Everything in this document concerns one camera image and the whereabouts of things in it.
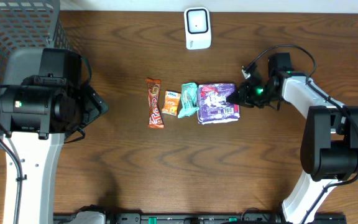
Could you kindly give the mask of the white barcode scanner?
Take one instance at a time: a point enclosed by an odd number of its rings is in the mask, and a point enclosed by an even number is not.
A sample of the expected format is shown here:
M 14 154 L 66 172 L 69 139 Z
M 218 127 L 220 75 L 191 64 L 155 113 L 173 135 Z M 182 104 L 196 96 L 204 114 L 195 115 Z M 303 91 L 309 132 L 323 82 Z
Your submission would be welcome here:
M 208 49 L 211 46 L 211 21 L 205 7 L 191 7 L 184 11 L 185 39 L 188 50 Z

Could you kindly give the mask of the orange snack packet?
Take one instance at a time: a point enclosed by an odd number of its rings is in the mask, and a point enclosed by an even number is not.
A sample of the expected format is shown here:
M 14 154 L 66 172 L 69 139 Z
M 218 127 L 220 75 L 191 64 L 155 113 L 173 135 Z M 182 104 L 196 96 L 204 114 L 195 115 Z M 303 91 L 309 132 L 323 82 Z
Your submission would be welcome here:
M 166 91 L 162 113 L 176 116 L 181 94 L 174 91 Z

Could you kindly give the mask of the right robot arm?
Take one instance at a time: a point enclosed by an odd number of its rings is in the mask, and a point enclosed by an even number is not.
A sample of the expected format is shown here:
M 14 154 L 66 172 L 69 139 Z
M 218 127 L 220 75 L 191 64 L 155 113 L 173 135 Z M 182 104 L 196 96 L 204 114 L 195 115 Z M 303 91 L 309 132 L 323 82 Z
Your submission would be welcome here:
M 282 202 L 280 219 L 285 223 L 311 223 L 334 188 L 358 180 L 358 106 L 333 99 L 309 74 L 294 70 L 289 53 L 268 58 L 266 84 L 262 84 L 255 62 L 242 72 L 246 80 L 226 98 L 227 102 L 247 108 L 286 102 L 306 119 L 300 147 L 303 172 Z

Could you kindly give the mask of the pink purple tissue pack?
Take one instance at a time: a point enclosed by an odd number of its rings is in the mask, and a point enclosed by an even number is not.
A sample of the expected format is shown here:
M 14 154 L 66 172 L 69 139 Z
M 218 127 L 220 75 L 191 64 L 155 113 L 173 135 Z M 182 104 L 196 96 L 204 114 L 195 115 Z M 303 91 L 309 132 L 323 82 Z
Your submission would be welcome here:
M 199 124 L 218 124 L 238 121 L 239 106 L 228 103 L 226 98 L 236 90 L 233 83 L 202 84 L 197 89 Z

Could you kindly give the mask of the grey plastic mesh basket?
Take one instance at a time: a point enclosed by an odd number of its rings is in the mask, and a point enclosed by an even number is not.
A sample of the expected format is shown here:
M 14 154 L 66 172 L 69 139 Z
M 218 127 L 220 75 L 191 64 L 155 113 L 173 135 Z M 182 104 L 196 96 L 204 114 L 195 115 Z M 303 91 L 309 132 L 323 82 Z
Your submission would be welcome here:
M 42 62 L 45 49 L 57 53 L 54 70 Z M 0 95 L 3 85 L 19 85 L 31 75 L 56 74 L 59 63 L 65 70 L 78 68 L 80 62 L 60 21 L 60 1 L 0 1 Z

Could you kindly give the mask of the teal snack wrapper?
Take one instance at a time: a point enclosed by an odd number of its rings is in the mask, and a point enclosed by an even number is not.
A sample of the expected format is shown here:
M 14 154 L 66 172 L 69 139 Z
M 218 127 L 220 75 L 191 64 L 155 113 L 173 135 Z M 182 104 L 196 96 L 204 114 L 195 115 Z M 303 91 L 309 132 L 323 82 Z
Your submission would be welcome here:
M 192 116 L 199 108 L 197 106 L 197 90 L 196 83 L 186 83 L 181 86 L 181 110 L 179 111 L 178 118 L 185 116 Z

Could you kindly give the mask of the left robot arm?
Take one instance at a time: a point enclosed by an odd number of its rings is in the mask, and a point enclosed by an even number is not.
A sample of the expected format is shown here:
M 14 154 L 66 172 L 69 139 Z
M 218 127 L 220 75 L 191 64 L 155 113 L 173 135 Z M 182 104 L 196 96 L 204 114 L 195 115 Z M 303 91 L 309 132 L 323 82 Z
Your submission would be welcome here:
M 0 96 L 7 149 L 3 223 L 52 223 L 55 176 L 66 139 L 108 111 L 80 77 L 8 75 Z

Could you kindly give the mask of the red chocolate bar wrapper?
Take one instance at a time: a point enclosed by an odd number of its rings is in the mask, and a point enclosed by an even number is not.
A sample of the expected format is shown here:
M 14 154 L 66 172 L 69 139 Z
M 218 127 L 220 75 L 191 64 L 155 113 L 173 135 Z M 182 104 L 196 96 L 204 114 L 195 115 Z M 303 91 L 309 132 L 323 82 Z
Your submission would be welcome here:
M 163 129 L 164 123 L 160 110 L 158 108 L 158 99 L 160 95 L 160 80 L 146 79 L 148 97 L 149 97 L 149 128 Z

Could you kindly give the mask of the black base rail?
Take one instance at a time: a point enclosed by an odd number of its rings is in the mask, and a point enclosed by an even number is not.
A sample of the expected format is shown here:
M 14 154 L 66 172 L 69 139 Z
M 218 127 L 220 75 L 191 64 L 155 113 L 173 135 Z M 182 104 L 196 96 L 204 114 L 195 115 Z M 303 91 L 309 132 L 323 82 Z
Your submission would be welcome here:
M 81 208 L 76 214 L 57 214 L 54 223 L 109 224 L 214 224 L 214 223 L 285 223 L 279 212 L 249 208 L 242 214 L 142 214 L 114 213 L 94 205 Z

